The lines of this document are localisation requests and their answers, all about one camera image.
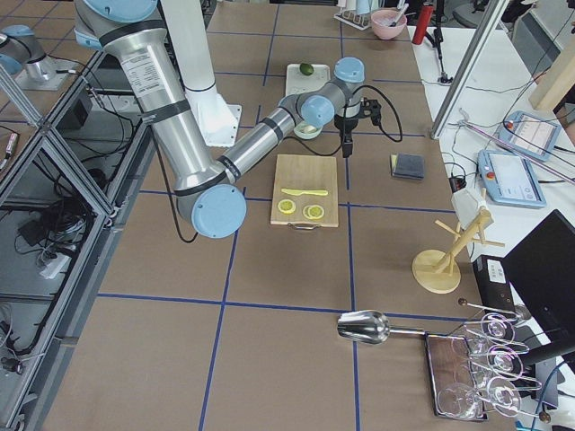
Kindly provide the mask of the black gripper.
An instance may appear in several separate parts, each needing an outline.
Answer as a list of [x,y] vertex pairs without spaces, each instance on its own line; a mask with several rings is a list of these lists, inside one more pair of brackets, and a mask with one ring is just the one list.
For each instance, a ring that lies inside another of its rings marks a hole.
[[341,151],[343,157],[350,157],[353,154],[352,132],[358,126],[358,117],[334,117],[334,126],[339,130],[341,139]]

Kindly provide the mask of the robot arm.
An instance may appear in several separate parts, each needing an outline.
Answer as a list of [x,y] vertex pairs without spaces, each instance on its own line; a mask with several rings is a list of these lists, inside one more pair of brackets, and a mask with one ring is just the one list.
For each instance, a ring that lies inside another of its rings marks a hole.
[[206,26],[197,1],[77,1],[76,37],[119,61],[175,178],[172,207],[208,238],[243,224],[247,206],[235,183],[304,121],[321,128],[354,111],[365,80],[363,62],[340,59],[319,90],[284,97],[237,143],[214,159],[209,131],[234,116],[217,93]]

